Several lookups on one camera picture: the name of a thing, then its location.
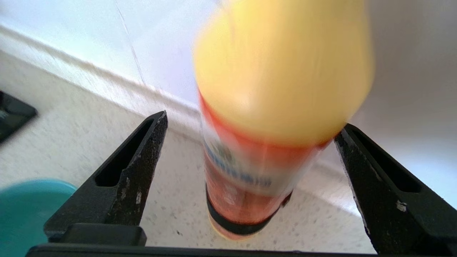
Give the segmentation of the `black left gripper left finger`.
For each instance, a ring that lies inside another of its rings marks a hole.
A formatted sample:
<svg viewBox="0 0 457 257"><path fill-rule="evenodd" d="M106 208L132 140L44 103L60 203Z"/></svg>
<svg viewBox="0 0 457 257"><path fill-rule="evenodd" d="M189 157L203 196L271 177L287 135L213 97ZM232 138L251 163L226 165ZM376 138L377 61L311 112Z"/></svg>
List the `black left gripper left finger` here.
<svg viewBox="0 0 457 257"><path fill-rule="evenodd" d="M148 116L44 224L49 242L76 223L138 226L168 127L167 113Z"/></svg>

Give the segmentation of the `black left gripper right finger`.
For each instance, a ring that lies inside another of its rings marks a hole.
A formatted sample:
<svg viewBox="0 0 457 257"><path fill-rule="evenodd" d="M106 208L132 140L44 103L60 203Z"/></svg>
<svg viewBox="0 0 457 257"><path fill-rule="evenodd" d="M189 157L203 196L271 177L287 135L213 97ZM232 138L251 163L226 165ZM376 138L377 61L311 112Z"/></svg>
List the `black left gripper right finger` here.
<svg viewBox="0 0 457 257"><path fill-rule="evenodd" d="M333 141L378 254L456 255L455 208L354 125Z"/></svg>

